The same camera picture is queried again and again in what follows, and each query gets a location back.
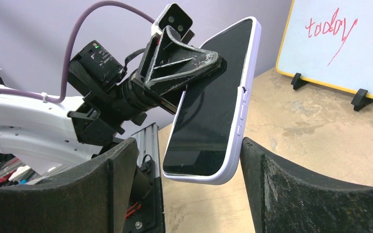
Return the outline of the lilac phone case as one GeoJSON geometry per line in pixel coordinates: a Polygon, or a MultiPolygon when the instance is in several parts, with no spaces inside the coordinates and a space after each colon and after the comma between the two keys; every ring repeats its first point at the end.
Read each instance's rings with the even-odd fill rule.
{"type": "MultiPolygon", "coordinates": [[[[237,21],[236,23],[241,22],[245,19],[253,20],[254,25],[252,27],[252,34],[250,37],[250,42],[249,42],[248,50],[246,54],[246,59],[245,59],[245,64],[244,64],[244,69],[243,69],[242,79],[241,79],[241,85],[238,87],[238,90],[237,90],[238,97],[237,97],[237,102],[236,102],[235,111],[234,111],[232,129],[229,135],[229,141],[228,141],[228,146],[227,146],[227,151],[226,151],[227,155],[224,159],[224,163],[221,166],[221,168],[218,170],[218,172],[210,176],[171,175],[171,174],[165,173],[162,169],[163,175],[167,179],[177,181],[177,182],[220,185],[220,184],[224,184],[228,182],[234,176],[237,170],[238,162],[239,162],[239,155],[240,155],[240,150],[241,150],[241,144],[243,140],[243,133],[244,133],[246,118],[247,118],[247,113],[248,113],[250,94],[252,91],[252,84],[253,84],[254,75],[255,75],[258,47],[259,47],[260,36],[261,36],[261,31],[262,31],[261,24],[257,21],[255,17],[245,17],[237,21]]],[[[181,107],[181,103],[183,101],[185,91],[181,95],[181,99],[178,105],[178,110],[174,116],[172,129],[173,129],[175,119],[177,118],[177,115],[179,113],[179,108],[181,107]]]]}

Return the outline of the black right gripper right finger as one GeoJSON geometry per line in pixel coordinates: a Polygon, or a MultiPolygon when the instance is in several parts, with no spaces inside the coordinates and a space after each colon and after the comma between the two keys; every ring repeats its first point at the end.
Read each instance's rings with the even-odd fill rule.
{"type": "Polygon", "coordinates": [[[373,187],[319,174],[248,137],[240,161],[257,233],[373,233],[373,187]]]}

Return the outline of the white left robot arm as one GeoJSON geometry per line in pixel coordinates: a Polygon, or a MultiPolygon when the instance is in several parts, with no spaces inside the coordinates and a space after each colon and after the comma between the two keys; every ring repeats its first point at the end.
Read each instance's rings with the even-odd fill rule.
{"type": "Polygon", "coordinates": [[[171,26],[155,34],[139,67],[127,75],[97,41],[91,41],[68,64],[67,82],[78,96],[61,99],[46,93],[20,92],[1,84],[0,154],[12,154],[38,172],[38,160],[76,166],[130,136],[125,122],[141,126],[147,112],[161,107],[177,112],[181,92],[191,81],[220,68],[221,56],[185,44],[171,26]]]}

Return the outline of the black smartphone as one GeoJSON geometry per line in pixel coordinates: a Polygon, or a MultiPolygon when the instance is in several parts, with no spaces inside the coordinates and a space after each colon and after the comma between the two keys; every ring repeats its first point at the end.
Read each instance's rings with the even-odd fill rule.
{"type": "Polygon", "coordinates": [[[223,165],[253,25],[245,19],[201,45],[222,57],[221,67],[187,86],[166,149],[165,173],[210,176],[223,165]]]}

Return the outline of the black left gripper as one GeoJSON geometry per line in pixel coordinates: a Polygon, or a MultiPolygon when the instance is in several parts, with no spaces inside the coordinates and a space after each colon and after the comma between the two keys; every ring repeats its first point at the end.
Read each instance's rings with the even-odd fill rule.
{"type": "Polygon", "coordinates": [[[218,52],[187,45],[173,27],[166,26],[146,45],[138,69],[125,83],[124,95],[140,112],[160,107],[173,115],[185,86],[219,69],[221,63],[218,52]]]}

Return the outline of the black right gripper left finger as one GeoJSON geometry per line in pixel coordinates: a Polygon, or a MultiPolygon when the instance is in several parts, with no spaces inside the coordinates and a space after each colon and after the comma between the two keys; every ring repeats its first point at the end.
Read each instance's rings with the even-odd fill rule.
{"type": "Polygon", "coordinates": [[[0,233],[120,233],[139,151],[128,138],[36,184],[0,188],[0,233]]]}

